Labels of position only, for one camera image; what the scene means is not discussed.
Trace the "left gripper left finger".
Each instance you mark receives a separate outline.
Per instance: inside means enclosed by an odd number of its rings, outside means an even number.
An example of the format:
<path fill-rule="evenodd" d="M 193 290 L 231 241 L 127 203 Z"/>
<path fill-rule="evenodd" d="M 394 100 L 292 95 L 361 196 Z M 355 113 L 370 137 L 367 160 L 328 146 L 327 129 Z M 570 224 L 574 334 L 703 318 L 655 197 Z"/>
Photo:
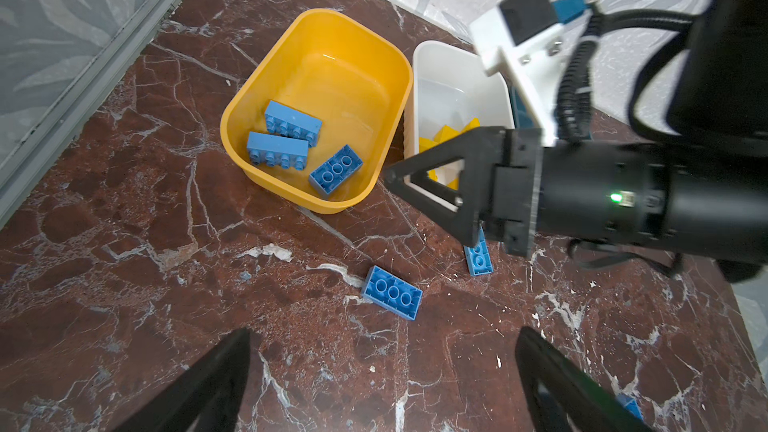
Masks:
<path fill-rule="evenodd" d="M 226 335 L 118 431 L 233 431 L 250 368 L 250 330 Z"/>

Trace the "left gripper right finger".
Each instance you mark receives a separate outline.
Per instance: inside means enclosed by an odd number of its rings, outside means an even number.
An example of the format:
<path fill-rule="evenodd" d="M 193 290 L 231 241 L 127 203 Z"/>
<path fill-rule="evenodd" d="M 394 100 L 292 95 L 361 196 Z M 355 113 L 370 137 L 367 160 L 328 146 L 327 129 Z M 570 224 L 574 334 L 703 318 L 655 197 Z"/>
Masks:
<path fill-rule="evenodd" d="M 515 359 L 536 431 L 650 429 L 535 329 L 520 330 Z"/>

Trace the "blue lego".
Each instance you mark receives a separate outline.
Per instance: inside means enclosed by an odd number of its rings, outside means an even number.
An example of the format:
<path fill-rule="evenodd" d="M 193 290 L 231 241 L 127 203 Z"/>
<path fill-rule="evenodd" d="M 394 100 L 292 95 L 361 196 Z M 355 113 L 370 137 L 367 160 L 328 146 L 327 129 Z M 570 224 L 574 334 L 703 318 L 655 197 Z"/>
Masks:
<path fill-rule="evenodd" d="M 254 166 L 279 166 L 302 171 L 307 165 L 309 143 L 303 139 L 250 132 L 246 150 Z"/>
<path fill-rule="evenodd" d="M 469 273 L 473 277 L 487 275 L 494 271 L 482 228 L 478 230 L 478 241 L 474 247 L 465 247 Z"/>
<path fill-rule="evenodd" d="M 309 174 L 309 183 L 322 197 L 329 197 L 362 165 L 358 154 L 345 145 Z"/>
<path fill-rule="evenodd" d="M 362 296 L 409 321 L 414 321 L 423 291 L 379 266 L 372 266 L 361 289 Z"/>
<path fill-rule="evenodd" d="M 269 102 L 264 117 L 268 133 L 305 140 L 310 148 L 317 145 L 323 124 L 320 119 L 275 101 Z"/>

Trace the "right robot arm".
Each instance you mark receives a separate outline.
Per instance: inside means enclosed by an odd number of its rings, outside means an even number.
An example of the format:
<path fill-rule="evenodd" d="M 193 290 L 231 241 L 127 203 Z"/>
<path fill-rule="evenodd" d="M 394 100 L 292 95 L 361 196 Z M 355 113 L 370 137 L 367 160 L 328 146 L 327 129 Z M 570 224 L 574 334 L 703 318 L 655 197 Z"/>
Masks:
<path fill-rule="evenodd" d="M 767 262 L 767 0 L 710 0 L 700 14 L 655 9 L 589 19 L 568 60 L 566 0 L 503 0 L 472 23 L 485 71 L 513 83 L 530 128 L 483 126 L 384 174 L 386 187 L 463 245 L 481 238 L 529 257 L 538 233 L 569 238 L 601 269 L 652 261 L 673 276 L 685 255 L 714 259 L 729 282 Z M 671 38 L 638 73 L 627 117 L 634 144 L 591 137 L 590 65 L 601 39 L 626 29 Z"/>

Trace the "dark teal plastic bin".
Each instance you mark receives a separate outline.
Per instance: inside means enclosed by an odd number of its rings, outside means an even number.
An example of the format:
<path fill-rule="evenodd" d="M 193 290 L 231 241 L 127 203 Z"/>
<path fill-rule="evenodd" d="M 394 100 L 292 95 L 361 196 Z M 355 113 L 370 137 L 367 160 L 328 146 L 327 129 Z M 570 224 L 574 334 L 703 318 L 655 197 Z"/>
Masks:
<path fill-rule="evenodd" d="M 522 99 L 518 95 L 516 89 L 512 86 L 509 87 L 509 96 L 515 127 L 519 129 L 533 128 L 534 123 L 529 117 Z"/>

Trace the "white plastic bin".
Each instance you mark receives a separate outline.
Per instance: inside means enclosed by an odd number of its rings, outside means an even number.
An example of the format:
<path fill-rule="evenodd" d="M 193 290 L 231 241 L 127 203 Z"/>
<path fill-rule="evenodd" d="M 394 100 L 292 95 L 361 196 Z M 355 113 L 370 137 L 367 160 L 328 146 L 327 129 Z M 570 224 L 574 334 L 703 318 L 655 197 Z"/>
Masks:
<path fill-rule="evenodd" d="M 486 74 L 481 59 L 439 41 L 420 43 L 413 52 L 414 85 L 404 112 L 404 156 L 476 126 L 514 128 L 503 76 Z"/>

